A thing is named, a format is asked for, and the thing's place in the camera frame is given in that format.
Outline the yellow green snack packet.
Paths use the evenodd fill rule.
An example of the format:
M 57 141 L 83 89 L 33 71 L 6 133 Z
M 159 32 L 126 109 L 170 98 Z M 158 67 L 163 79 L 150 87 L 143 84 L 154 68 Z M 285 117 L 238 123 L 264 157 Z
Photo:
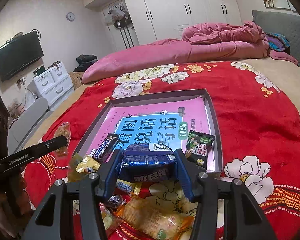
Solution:
M 67 178 L 68 182 L 76 182 L 82 180 L 89 173 L 87 172 L 84 164 L 81 162 L 87 160 L 87 155 L 84 157 L 80 156 L 78 153 L 74 153 L 68 163 Z

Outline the Snickers bar dark wrapper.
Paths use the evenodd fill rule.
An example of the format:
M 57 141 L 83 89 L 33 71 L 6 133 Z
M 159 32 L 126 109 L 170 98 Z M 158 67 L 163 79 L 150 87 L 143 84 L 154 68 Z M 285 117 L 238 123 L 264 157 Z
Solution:
M 118 141 L 118 134 L 109 133 L 97 149 L 91 150 L 91 157 L 98 163 L 104 163 L 112 153 Z

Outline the green black snack packet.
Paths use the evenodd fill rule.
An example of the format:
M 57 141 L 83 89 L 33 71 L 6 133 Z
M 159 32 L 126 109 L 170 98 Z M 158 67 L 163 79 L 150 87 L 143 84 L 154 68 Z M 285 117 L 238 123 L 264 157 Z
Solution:
M 190 130 L 185 151 L 186 159 L 207 169 L 207 157 L 214 140 L 214 135 Z

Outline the blue cookie snack packet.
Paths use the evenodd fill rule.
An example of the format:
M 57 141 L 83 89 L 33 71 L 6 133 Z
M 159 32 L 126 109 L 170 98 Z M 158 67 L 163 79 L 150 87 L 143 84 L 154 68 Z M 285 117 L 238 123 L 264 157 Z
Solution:
M 141 183 L 175 177 L 177 159 L 173 151 L 160 142 L 132 144 L 121 151 L 120 180 Z

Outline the orange yellow snack packet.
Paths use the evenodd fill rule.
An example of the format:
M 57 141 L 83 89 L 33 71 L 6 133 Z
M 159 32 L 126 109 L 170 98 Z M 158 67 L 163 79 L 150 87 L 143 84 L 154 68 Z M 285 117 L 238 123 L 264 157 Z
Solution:
M 193 217 L 167 212 L 139 197 L 121 205 L 116 215 L 153 239 L 179 239 L 194 221 Z

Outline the clear nut snack packet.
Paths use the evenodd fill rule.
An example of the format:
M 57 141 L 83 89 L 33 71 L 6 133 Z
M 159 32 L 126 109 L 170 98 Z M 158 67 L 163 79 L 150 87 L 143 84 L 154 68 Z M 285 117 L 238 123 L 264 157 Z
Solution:
M 70 123 L 64 122 L 56 129 L 54 138 L 58 138 L 61 147 L 54 151 L 54 155 L 57 158 L 65 157 L 68 155 L 68 146 L 71 140 Z

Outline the yellow small snack packet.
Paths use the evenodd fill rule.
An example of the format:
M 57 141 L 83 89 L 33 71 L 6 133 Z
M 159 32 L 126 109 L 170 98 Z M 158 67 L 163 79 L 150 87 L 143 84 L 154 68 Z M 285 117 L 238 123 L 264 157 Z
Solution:
M 91 173 L 96 172 L 101 164 L 93 159 L 91 156 L 86 155 L 83 160 L 77 165 L 75 171 L 78 173 Z

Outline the small yellow clear candy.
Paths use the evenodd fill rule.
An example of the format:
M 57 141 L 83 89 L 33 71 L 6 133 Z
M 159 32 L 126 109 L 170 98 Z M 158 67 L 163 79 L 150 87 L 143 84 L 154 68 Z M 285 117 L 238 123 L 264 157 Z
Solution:
M 104 204 L 99 204 L 99 207 L 101 210 L 104 228 L 106 230 L 106 235 L 107 237 L 110 237 L 110 235 L 122 224 L 123 219 L 112 214 Z

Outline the red floral blanket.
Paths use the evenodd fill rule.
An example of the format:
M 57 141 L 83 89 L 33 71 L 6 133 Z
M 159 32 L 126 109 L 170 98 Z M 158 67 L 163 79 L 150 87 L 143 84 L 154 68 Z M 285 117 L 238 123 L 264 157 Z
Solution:
M 112 99 L 206 89 L 212 98 L 224 156 L 222 177 L 242 180 L 278 239 L 300 230 L 300 114 L 290 98 L 244 62 L 154 67 L 96 81 L 47 130 L 51 139 L 70 123 L 73 152 L 89 125 Z

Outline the white drawer cabinet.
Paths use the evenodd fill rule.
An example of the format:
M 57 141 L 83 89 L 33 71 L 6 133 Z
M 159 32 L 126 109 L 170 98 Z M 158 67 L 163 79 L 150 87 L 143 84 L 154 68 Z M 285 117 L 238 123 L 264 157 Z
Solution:
M 53 109 L 74 91 L 71 77 L 62 61 L 55 62 L 51 68 L 35 76 L 27 88 L 37 98 L 45 98 Z

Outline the tan bed sheet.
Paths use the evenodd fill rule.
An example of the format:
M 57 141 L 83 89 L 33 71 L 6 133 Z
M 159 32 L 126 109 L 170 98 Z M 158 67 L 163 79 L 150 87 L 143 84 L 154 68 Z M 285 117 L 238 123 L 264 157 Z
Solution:
M 271 57 L 264 59 L 245 59 L 242 62 L 247 63 L 255 68 L 255 70 L 264 74 L 279 89 L 281 89 L 295 105 L 300 114 L 300 67 L 296 64 L 284 61 L 274 60 Z M 89 85 L 81 85 L 37 128 L 26 142 L 25 147 L 29 147 L 41 142 L 50 126 L 84 93 L 91 87 Z

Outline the pink quilt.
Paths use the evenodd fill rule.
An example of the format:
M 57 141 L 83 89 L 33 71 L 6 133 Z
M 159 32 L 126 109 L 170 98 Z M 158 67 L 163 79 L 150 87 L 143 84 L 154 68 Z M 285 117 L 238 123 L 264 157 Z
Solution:
M 243 25 L 200 23 L 187 27 L 182 38 L 164 39 L 111 53 L 91 65 L 82 82 L 91 83 L 137 70 L 173 63 L 195 63 L 265 57 L 297 60 L 270 48 L 263 29 L 254 22 Z

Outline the blue purple clothes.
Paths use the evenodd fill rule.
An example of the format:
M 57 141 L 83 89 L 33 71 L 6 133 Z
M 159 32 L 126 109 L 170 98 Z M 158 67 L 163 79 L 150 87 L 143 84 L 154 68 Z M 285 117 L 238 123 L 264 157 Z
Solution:
M 290 53 L 290 41 L 282 34 L 278 33 L 266 33 L 266 37 L 269 42 L 270 49 Z

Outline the hanging bags on door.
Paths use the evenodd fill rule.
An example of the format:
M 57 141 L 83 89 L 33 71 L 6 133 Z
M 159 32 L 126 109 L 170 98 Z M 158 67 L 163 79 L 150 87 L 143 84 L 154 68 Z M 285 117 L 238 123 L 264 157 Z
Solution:
M 107 25 L 113 25 L 116 29 L 124 29 L 132 25 L 130 14 L 122 3 L 109 7 L 105 20 Z

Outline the black wall television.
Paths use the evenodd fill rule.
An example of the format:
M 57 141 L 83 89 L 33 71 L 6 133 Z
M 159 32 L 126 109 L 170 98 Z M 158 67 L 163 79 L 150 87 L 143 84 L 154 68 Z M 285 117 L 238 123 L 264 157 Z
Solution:
M 0 47 L 0 79 L 14 77 L 44 56 L 37 31 L 18 36 Z

